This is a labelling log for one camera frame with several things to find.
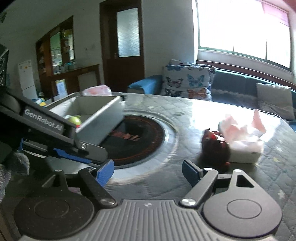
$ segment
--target bright window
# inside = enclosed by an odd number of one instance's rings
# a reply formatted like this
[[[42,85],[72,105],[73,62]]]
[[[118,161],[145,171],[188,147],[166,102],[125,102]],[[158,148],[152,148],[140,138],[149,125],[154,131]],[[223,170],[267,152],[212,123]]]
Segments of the bright window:
[[[258,0],[198,0],[199,44],[290,69],[288,13]]]

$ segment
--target sofa armrest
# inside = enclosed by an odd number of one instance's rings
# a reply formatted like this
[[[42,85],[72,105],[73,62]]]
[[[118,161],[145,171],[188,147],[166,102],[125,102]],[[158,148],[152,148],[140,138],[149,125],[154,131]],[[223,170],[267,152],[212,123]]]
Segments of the sofa armrest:
[[[146,79],[139,80],[128,86],[128,93],[141,93],[141,94],[160,94],[162,84],[162,75],[152,75]]]

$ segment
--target green apple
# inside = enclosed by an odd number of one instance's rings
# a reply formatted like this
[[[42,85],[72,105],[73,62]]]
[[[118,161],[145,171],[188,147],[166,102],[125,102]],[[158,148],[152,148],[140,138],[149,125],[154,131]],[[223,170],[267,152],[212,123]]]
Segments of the green apple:
[[[80,126],[82,124],[81,120],[79,119],[80,115],[73,115],[68,118],[68,121],[71,123]]]

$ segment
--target blue sofa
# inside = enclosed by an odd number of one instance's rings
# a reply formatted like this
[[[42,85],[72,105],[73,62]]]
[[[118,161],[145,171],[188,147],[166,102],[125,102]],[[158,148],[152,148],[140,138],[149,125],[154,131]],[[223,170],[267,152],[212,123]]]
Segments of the blue sofa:
[[[217,69],[212,83],[212,101],[234,104],[247,108],[258,108],[256,83],[279,85],[277,83],[240,74],[228,70]],[[128,93],[160,94],[162,76],[153,75],[128,86]],[[296,91],[291,90],[294,114],[296,113]],[[296,131],[296,121],[290,122]]]

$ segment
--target white pillow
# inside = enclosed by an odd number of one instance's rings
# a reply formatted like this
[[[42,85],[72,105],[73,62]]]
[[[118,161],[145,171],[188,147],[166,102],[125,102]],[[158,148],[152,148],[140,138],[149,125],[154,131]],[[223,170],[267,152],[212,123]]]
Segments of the white pillow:
[[[163,68],[161,95],[190,99],[212,100],[210,68],[167,65]]]
[[[288,86],[257,83],[258,104],[261,110],[294,120],[291,88]]]

